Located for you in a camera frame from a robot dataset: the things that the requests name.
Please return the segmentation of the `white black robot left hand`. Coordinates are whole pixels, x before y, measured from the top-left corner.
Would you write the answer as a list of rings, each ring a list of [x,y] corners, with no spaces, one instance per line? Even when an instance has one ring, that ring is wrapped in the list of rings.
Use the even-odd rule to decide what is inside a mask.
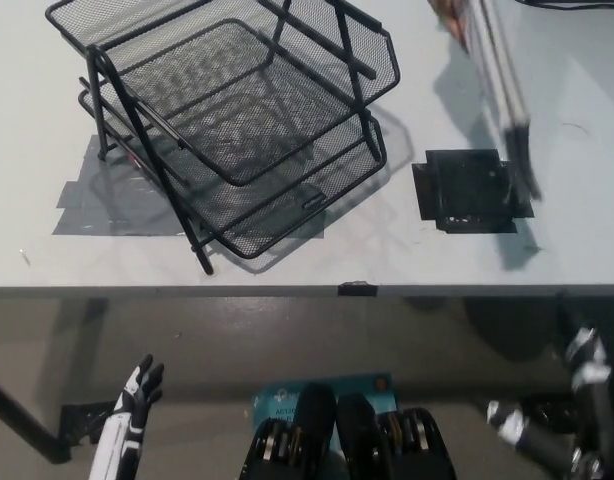
[[[164,365],[154,364],[151,354],[133,369],[104,423],[94,457],[96,461],[110,464],[113,449],[122,449],[126,440],[131,447],[142,447],[149,412],[162,397],[163,373]]]

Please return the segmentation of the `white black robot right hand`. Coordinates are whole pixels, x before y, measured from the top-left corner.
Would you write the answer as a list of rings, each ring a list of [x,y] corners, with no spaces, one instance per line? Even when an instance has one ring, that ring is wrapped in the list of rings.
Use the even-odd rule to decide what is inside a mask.
[[[608,458],[614,454],[614,420],[609,391],[612,369],[596,330],[579,328],[565,350],[564,360],[571,372],[572,392],[584,404],[583,412],[595,435],[597,452]],[[500,438],[527,455],[571,459],[567,448],[555,435],[531,423],[516,408],[492,400],[488,403],[486,418]]]

